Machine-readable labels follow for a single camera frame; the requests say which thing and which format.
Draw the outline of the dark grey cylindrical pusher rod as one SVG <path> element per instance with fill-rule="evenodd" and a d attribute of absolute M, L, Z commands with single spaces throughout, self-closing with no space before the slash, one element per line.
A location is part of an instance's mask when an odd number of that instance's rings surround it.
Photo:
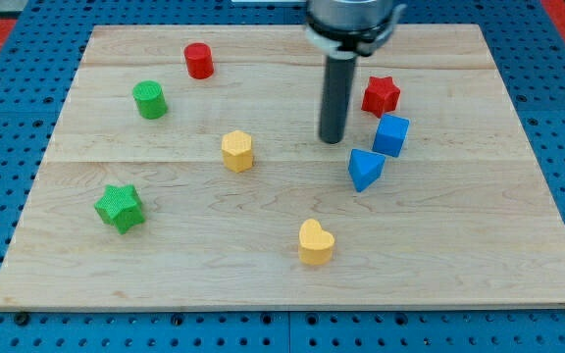
<path fill-rule="evenodd" d="M 343 139 L 355 69 L 355 58 L 326 59 L 319 123 L 319 137 L 325 143 Z"/>

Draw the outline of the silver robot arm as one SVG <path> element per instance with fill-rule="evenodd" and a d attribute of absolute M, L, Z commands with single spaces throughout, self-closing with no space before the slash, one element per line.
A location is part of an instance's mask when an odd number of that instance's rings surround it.
<path fill-rule="evenodd" d="M 309 0 L 305 35 L 325 56 L 320 139 L 339 143 L 344 136 L 356 62 L 384 46 L 406 5 L 394 0 Z"/>

